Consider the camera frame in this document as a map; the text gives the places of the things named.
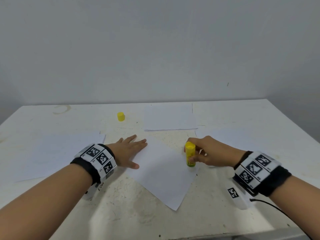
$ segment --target glue stick cap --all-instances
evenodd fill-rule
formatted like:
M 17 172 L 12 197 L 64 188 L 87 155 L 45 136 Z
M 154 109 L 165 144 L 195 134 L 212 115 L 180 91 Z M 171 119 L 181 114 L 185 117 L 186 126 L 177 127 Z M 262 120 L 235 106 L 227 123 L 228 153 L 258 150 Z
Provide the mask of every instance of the glue stick cap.
M 118 116 L 118 121 L 124 121 L 126 118 L 126 116 L 123 112 L 117 113 L 117 116 Z
M 193 144 L 192 142 L 188 141 L 185 145 L 186 149 L 189 149 L 189 150 L 193 150 L 196 148 L 196 145 Z

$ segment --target black cable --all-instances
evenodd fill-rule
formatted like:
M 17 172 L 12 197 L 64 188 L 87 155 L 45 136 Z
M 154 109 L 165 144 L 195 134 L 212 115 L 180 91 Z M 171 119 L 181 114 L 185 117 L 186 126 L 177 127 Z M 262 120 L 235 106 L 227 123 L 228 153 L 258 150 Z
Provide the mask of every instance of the black cable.
M 266 204 L 272 206 L 273 208 L 276 208 L 278 211 L 282 212 L 282 213 L 285 214 L 290 220 L 292 220 L 286 213 L 284 213 L 282 210 L 280 210 L 280 209 L 279 209 L 278 207 L 276 207 L 275 205 L 270 204 L 269 202 L 266 202 L 266 201 L 263 201 L 263 200 L 257 200 L 257 199 L 250 199 L 250 201 L 251 201 L 251 202 L 253 202 L 253 201 L 259 201 L 259 202 L 266 203 Z M 311 238 L 304 230 L 302 230 L 302 231 L 304 232 L 304 234 L 307 235 L 308 238 L 310 238 L 310 240 L 312 240 L 312 238 Z

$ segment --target table surface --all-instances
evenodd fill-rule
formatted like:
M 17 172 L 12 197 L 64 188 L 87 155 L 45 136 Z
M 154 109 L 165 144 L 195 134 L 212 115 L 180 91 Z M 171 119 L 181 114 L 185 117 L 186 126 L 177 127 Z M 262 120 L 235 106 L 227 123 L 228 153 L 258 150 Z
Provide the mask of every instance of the table surface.
M 43 180 L 8 183 L 4 175 L 8 175 L 9 161 L 23 160 L 22 155 L 44 134 L 101 131 L 106 133 L 105 143 L 133 134 L 138 139 L 151 135 L 179 152 L 188 137 L 196 136 L 194 130 L 143 131 L 145 105 L 38 105 L 18 109 L 0 126 L 0 208 Z M 192 106 L 199 128 L 251 128 L 285 167 L 298 177 L 319 183 L 319 143 L 268 100 L 192 102 Z M 117 120 L 120 111 L 126 115 L 123 122 Z M 173 211 L 120 169 L 92 201 L 78 202 L 51 239 L 200 238 L 295 226 L 263 203 L 248 210 L 237 209 L 224 189 L 224 182 L 233 175 L 232 168 L 202 164 L 197 175 L 181 206 Z

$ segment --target white wall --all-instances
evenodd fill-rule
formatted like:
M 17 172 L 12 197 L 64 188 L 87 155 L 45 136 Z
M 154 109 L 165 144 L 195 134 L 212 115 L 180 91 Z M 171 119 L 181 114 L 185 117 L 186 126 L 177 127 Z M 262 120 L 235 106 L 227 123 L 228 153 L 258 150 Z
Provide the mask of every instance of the white wall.
M 0 0 L 0 107 L 268 98 L 320 140 L 320 0 Z

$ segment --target paper sheet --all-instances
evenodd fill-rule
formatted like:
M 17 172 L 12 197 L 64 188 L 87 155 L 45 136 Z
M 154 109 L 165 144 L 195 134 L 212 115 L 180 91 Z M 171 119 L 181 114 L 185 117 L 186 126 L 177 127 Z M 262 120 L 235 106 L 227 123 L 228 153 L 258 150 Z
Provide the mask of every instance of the paper sheet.
M 198 138 L 211 136 L 212 138 L 245 151 L 262 151 L 266 153 L 263 144 L 251 136 L 250 131 L 245 128 L 224 128 L 224 129 L 198 129 L 195 131 Z
M 196 129 L 192 104 L 153 104 L 144 109 L 144 130 L 187 130 Z
M 103 143 L 106 135 L 96 133 L 48 135 L 38 140 L 26 157 L 16 181 L 47 177 L 68 165 L 74 155 L 90 143 Z
M 198 167 L 189 168 L 185 155 L 154 137 L 146 139 L 148 146 L 133 160 L 140 168 L 127 169 L 126 173 L 176 211 L 193 182 Z

